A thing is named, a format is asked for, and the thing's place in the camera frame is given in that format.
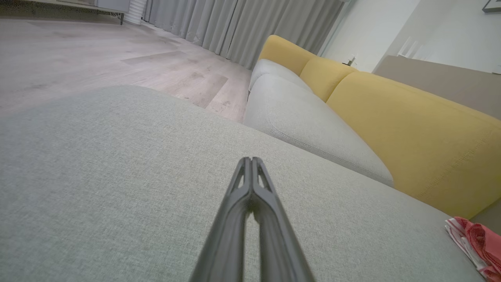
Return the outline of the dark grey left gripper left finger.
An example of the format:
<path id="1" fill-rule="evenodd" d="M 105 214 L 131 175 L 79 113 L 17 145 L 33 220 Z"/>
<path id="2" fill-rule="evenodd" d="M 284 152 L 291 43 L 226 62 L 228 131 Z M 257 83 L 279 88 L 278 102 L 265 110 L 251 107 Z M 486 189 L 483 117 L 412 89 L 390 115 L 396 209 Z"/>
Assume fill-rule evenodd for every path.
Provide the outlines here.
<path id="1" fill-rule="evenodd" d="M 252 161 L 239 160 L 190 276 L 191 282 L 241 282 L 245 260 Z"/>

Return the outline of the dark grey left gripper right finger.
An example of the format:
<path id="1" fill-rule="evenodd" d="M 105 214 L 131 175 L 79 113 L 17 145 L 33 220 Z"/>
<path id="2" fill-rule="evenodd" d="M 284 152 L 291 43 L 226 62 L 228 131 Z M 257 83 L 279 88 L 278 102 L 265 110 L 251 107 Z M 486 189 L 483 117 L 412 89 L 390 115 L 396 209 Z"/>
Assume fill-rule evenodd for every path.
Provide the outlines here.
<path id="1" fill-rule="evenodd" d="M 252 158 L 252 209 L 260 227 L 262 282 L 313 282 L 294 229 L 264 162 Z"/>

